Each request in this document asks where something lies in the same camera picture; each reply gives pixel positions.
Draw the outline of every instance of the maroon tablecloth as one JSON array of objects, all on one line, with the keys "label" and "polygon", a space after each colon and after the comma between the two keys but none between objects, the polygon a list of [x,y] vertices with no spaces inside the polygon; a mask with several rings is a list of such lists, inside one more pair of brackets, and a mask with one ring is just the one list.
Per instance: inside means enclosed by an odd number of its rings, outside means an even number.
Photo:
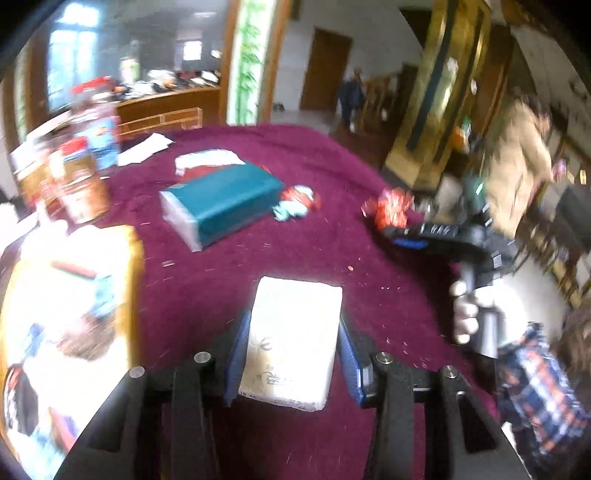
[{"label": "maroon tablecloth", "polygon": [[[203,128],[169,137],[176,143],[168,150],[111,174],[112,208],[99,222],[133,225],[144,243],[139,321],[146,367],[179,364],[205,347],[236,321],[258,279],[270,275],[342,286],[355,325],[381,349],[408,365],[453,364],[472,378],[471,365],[445,337],[452,321],[446,263],[407,249],[384,249],[365,224],[360,205],[387,186],[369,166],[301,127]],[[176,183],[177,156],[210,148],[227,148],[266,166],[285,185],[310,186],[322,196],[322,208],[285,223],[269,215],[191,253],[162,220],[158,192]],[[490,397],[481,394],[492,409]],[[243,398],[215,411],[222,472],[245,480],[360,479],[373,418],[373,411],[358,409],[349,398],[336,363],[323,411],[303,413]],[[424,426],[418,422],[417,429],[420,439]],[[419,478],[424,445],[415,443]]]}]

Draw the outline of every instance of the tan jacket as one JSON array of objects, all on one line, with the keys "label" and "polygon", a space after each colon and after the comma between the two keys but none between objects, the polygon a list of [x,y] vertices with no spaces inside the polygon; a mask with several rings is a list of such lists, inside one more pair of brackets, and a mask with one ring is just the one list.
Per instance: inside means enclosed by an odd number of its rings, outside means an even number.
[{"label": "tan jacket", "polygon": [[515,237],[534,188],[552,180],[552,160],[531,109],[517,100],[505,112],[501,133],[485,160],[485,186],[493,224]]}]

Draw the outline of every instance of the gold column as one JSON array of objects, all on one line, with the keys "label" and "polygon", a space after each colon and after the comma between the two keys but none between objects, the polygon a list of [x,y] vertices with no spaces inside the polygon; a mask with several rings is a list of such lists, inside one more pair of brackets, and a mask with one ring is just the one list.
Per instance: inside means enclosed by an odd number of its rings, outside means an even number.
[{"label": "gold column", "polygon": [[486,56],[491,9],[484,0],[434,0],[417,80],[385,169],[414,190],[435,190],[450,135],[472,106]]}]

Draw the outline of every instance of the screw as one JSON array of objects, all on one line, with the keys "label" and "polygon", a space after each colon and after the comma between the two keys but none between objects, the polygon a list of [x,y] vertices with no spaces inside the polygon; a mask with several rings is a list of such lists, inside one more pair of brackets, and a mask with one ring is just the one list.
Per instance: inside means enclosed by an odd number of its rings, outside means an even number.
[{"label": "screw", "polygon": [[133,367],[132,369],[129,370],[129,376],[131,378],[139,378],[139,377],[143,376],[144,373],[146,373],[146,370],[144,367]]},{"label": "screw", "polygon": [[195,360],[195,362],[198,364],[206,364],[211,359],[212,359],[212,354],[210,354],[209,352],[199,352],[199,353],[196,353],[195,356],[193,357],[193,360]]},{"label": "screw", "polygon": [[389,365],[392,362],[394,362],[394,358],[392,357],[392,355],[390,355],[389,353],[386,352],[380,352],[375,356],[375,359],[380,362],[381,364],[384,365]]},{"label": "screw", "polygon": [[446,365],[441,369],[441,371],[443,371],[443,375],[445,375],[447,378],[453,379],[457,377],[457,368],[451,365]]}]

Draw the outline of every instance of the plaid shirt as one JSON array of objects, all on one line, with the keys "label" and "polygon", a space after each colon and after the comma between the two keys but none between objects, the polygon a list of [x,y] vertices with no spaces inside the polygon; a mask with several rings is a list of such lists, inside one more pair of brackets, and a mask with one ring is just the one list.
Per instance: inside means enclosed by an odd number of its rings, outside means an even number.
[{"label": "plaid shirt", "polygon": [[583,436],[589,416],[550,353],[541,325],[530,323],[517,342],[499,350],[503,380],[499,407],[511,423],[529,473],[544,477]]}]

